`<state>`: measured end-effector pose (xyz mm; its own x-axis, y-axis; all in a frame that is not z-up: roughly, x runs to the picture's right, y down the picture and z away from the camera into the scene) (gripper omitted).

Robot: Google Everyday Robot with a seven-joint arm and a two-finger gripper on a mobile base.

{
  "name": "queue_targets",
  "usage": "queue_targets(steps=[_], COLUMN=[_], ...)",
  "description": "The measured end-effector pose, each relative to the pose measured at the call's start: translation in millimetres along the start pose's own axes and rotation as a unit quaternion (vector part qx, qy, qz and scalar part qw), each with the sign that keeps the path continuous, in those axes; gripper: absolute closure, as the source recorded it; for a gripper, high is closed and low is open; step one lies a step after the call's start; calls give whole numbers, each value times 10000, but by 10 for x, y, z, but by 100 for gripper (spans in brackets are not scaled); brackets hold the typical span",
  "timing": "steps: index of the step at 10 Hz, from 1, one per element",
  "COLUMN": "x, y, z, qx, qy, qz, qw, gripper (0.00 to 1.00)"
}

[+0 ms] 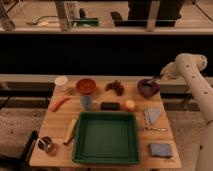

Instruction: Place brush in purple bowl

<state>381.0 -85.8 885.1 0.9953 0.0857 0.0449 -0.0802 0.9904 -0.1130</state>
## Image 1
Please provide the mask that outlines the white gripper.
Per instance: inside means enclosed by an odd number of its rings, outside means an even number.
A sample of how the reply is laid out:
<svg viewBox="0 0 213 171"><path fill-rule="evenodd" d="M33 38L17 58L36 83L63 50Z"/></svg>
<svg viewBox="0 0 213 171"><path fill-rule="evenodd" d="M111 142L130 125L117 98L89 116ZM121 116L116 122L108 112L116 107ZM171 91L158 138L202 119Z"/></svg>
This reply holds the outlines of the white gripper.
<svg viewBox="0 0 213 171"><path fill-rule="evenodd" d="M160 80L161 78L163 78L164 80L169 80L169 79L176 79L177 77L178 77L178 70L176 64L174 62L170 62L161 70L161 75L149 80L149 84L157 80Z"/></svg>

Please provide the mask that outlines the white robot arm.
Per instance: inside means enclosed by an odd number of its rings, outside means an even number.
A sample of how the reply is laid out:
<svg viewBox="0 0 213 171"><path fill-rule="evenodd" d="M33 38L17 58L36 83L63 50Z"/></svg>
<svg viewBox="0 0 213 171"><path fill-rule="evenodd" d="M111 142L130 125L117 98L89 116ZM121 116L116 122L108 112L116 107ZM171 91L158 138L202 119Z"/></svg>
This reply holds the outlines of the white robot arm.
<svg viewBox="0 0 213 171"><path fill-rule="evenodd" d="M173 62L162 68L153 80L170 80L181 76L204 115L204 129L195 171L213 171L213 87L201 75L207 66L207 58L201 54L181 53Z"/></svg>

